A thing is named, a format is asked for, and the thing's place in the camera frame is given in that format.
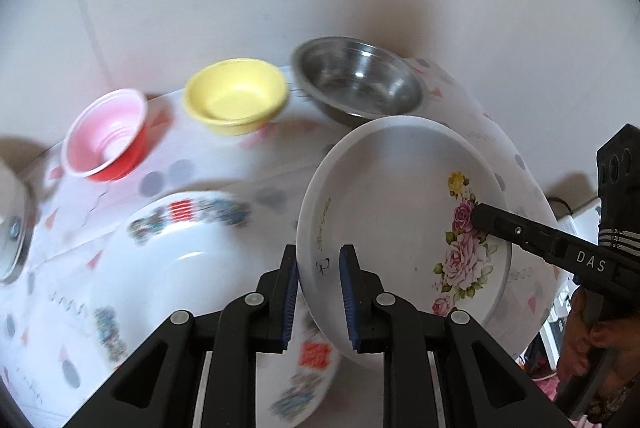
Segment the yellow flower print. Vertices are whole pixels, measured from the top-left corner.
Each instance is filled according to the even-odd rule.
[[[465,186],[469,183],[469,179],[462,172],[451,173],[449,177],[449,194],[452,197],[458,197],[465,191]]]

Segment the red plastic cup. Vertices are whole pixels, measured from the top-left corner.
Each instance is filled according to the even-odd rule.
[[[62,143],[62,165],[70,175],[116,181],[146,153],[145,95],[132,88],[110,92],[78,116]]]

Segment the white bowl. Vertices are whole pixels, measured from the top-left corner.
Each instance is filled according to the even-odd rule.
[[[348,338],[338,271],[347,243],[385,291],[418,310],[446,315],[456,307],[487,323],[506,285],[511,244],[471,228],[474,202],[506,209],[487,162],[436,122],[386,117],[334,146],[306,191],[296,251],[306,303],[338,350],[382,367],[380,354],[357,354]]]

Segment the white wall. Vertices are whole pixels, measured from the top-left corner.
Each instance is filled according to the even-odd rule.
[[[303,40],[349,34],[439,62],[543,189],[575,204],[593,191],[596,149],[640,124],[639,11],[637,0],[0,0],[0,156],[23,166],[110,89],[164,93],[222,58],[287,64]]]

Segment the tablecloth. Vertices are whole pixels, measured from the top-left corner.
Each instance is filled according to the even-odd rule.
[[[462,85],[424,59],[423,117],[468,140],[494,169],[511,211],[555,226],[546,199],[514,145]],[[120,181],[65,175],[60,145],[23,174],[36,210],[17,278],[0,286],[2,380],[35,428],[59,428],[108,377],[89,342],[92,275],[111,233],[135,210],[177,191],[225,189],[270,207],[294,232],[302,198],[324,155],[349,129],[322,114],[292,81],[286,109],[250,135],[221,137],[191,120],[180,92],[150,101],[150,151]],[[548,316],[563,271],[514,247],[504,296],[488,330],[516,356]],[[382,422],[382,376],[344,360],[324,403],[303,426]]]

